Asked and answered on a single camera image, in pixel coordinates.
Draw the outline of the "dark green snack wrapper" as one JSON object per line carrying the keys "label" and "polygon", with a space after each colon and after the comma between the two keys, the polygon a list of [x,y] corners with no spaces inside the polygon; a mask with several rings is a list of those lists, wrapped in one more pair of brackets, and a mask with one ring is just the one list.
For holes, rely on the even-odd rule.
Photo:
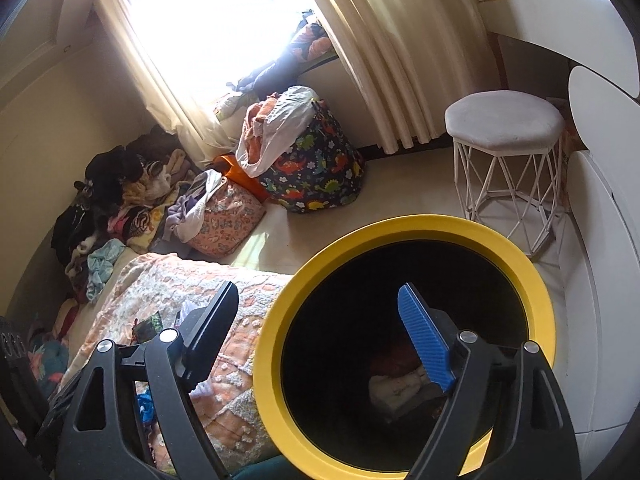
{"label": "dark green snack wrapper", "polygon": [[131,343],[144,344],[153,339],[163,328],[162,317],[158,311],[142,321],[136,318],[131,330]]}

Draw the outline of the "blue glove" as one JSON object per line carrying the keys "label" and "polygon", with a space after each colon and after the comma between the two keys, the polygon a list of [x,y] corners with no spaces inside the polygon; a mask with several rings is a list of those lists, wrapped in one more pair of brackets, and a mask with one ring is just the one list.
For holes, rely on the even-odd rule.
{"label": "blue glove", "polygon": [[155,422],[156,413],[150,389],[139,392],[136,395],[136,400],[142,425],[145,427],[151,427]]}

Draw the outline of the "floral pillow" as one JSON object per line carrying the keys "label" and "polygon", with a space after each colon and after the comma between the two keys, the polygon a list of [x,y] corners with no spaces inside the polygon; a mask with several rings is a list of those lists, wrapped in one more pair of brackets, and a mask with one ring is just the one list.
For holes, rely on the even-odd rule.
{"label": "floral pillow", "polygon": [[29,341],[30,369],[41,393],[50,398],[68,367],[68,348],[50,333],[35,334]]}

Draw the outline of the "peach patterned bed quilt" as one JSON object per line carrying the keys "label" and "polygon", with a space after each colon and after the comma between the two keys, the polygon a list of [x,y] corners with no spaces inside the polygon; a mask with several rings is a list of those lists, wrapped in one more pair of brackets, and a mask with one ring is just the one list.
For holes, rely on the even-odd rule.
{"label": "peach patterned bed quilt", "polygon": [[228,471],[268,460],[279,451],[258,414],[253,368],[265,318],[290,281],[286,274],[151,254],[119,273],[87,336],[62,378],[66,386],[102,339],[131,344],[134,323],[160,316],[165,328],[179,326],[205,308],[225,282],[239,291],[238,313],[208,378],[190,393],[198,419]]}

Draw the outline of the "white garment on floral bag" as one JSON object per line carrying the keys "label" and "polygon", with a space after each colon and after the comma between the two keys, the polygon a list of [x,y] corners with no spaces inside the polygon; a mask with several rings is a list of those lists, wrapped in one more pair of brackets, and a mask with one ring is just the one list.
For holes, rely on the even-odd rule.
{"label": "white garment on floral bag", "polygon": [[198,174],[186,192],[167,209],[163,239],[174,236],[186,243],[196,237],[204,222],[207,203],[226,182],[227,179],[213,169]]}

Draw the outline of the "pink floral fabric bag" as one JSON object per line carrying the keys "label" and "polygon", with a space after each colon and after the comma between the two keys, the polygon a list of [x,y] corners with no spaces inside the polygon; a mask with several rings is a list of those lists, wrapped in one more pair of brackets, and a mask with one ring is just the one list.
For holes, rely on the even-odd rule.
{"label": "pink floral fabric bag", "polygon": [[227,181],[206,203],[201,227],[186,244],[202,255],[227,257],[252,234],[265,213],[250,191]]}

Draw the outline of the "light blue garment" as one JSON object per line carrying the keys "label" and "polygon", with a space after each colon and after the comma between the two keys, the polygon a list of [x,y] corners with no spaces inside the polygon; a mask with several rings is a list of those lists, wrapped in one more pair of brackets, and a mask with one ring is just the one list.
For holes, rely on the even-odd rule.
{"label": "light blue garment", "polygon": [[86,297],[94,304],[104,291],[106,283],[114,272],[114,266],[126,246],[117,238],[111,238],[100,248],[88,255],[88,281]]}

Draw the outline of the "pile of clothes on bed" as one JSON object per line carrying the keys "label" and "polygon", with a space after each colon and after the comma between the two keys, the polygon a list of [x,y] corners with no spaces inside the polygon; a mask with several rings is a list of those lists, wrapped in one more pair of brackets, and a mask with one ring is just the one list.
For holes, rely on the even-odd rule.
{"label": "pile of clothes on bed", "polygon": [[162,236],[167,209],[197,175],[180,141],[159,125],[90,160],[51,237],[78,302],[89,302],[88,255],[111,238],[137,254],[151,250]]}

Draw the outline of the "orange bag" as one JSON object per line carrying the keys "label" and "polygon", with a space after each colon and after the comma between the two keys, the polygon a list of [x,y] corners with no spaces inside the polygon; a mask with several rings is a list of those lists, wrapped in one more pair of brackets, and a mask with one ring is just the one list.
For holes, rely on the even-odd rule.
{"label": "orange bag", "polygon": [[223,174],[228,180],[246,188],[261,203],[269,198],[268,192],[255,178],[250,177],[239,165],[233,154],[217,156],[212,162],[213,168]]}

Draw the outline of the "white vanity desk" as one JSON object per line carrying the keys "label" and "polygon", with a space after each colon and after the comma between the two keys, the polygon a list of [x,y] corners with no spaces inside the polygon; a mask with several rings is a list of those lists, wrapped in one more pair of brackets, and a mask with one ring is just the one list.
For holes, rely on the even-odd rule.
{"label": "white vanity desk", "polygon": [[618,438],[639,403],[639,64],[611,0],[495,0],[486,28],[575,62],[561,232],[564,354],[556,374],[581,434]]}

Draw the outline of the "left cream curtain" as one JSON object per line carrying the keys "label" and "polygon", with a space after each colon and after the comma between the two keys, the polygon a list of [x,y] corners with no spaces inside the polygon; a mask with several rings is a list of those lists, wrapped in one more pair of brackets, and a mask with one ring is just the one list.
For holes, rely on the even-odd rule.
{"label": "left cream curtain", "polygon": [[151,56],[151,45],[134,24],[131,0],[94,0],[94,10],[125,63],[140,98],[163,131],[175,136],[198,166],[236,148],[218,119],[176,96]]}

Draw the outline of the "cream curtain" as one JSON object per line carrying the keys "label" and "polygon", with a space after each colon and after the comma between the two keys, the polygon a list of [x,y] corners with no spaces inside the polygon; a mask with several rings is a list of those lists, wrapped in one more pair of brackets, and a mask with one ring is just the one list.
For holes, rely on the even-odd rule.
{"label": "cream curtain", "polygon": [[387,154],[445,130],[446,108],[499,87],[477,0],[314,0]]}
{"label": "cream curtain", "polygon": [[131,0],[94,0],[94,10],[125,63],[140,98],[163,131],[175,136],[198,166],[236,148],[218,119],[176,96],[151,56],[151,45],[134,24]]}

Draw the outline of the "white plastic bag with clothes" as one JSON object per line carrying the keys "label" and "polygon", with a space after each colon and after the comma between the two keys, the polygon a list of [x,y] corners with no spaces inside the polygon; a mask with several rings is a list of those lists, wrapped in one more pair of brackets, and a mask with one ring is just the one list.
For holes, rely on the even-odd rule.
{"label": "white plastic bag with clothes", "polygon": [[264,174],[307,129],[318,102],[318,94],[311,88],[293,86],[251,105],[235,151],[243,171],[251,178]]}

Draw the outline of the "right cream curtain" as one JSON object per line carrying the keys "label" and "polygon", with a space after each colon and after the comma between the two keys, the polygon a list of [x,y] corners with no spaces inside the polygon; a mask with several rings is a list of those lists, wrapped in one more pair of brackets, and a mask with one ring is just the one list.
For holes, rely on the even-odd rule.
{"label": "right cream curtain", "polygon": [[446,108],[499,87],[477,0],[314,0],[387,154],[445,130]]}

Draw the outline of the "window with dark frame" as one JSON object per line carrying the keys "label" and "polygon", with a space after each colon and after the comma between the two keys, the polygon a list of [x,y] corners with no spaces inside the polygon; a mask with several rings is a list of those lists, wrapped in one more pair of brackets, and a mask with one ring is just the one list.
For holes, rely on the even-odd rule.
{"label": "window with dark frame", "polygon": [[128,15],[160,76],[204,107],[284,53],[311,0],[129,0]]}

